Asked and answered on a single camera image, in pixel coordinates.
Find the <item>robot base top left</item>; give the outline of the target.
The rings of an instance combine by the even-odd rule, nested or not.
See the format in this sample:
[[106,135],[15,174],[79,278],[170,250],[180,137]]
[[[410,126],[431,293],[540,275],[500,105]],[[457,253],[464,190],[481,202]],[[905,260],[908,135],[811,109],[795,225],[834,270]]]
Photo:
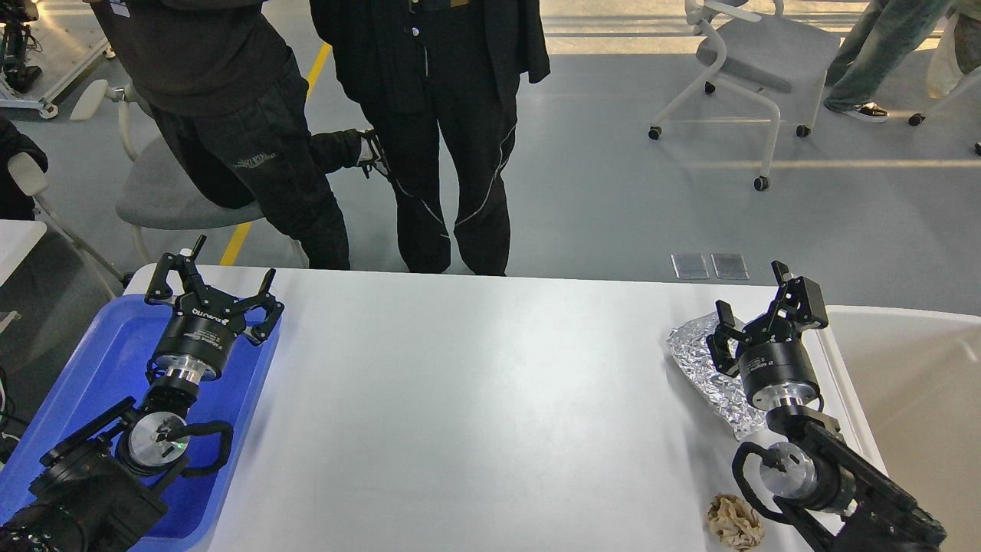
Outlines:
[[58,116],[56,98],[96,59],[115,56],[84,1],[3,1],[4,108]]

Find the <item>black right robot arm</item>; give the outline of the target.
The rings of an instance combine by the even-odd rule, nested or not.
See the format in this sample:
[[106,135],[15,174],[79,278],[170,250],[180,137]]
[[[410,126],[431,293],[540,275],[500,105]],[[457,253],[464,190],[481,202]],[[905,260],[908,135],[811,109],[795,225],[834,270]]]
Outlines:
[[810,408],[819,381],[802,345],[829,318],[819,284],[772,262],[778,284],[768,311],[738,329],[731,305],[707,348],[718,373],[739,377],[747,404],[784,437],[739,446],[732,471],[758,514],[792,525],[814,551],[937,551],[945,527],[917,499],[848,447],[834,417]]

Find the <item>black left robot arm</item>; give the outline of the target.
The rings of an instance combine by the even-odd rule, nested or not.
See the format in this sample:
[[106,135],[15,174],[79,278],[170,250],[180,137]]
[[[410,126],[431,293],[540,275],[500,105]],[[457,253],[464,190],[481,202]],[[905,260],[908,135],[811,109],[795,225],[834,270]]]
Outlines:
[[274,269],[250,297],[207,284],[204,242],[96,317],[2,472],[4,551],[172,551],[213,523],[284,304]]

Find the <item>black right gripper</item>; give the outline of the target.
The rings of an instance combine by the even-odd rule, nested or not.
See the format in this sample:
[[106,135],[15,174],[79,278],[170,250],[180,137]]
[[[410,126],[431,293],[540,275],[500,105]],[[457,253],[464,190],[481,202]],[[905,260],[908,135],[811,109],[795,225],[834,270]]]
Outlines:
[[738,330],[731,304],[717,300],[719,322],[707,336],[715,370],[730,378],[740,373],[747,402],[761,412],[819,398],[820,385],[800,339],[806,330],[829,326],[819,284],[795,276],[780,261],[771,268],[778,291],[768,311]]

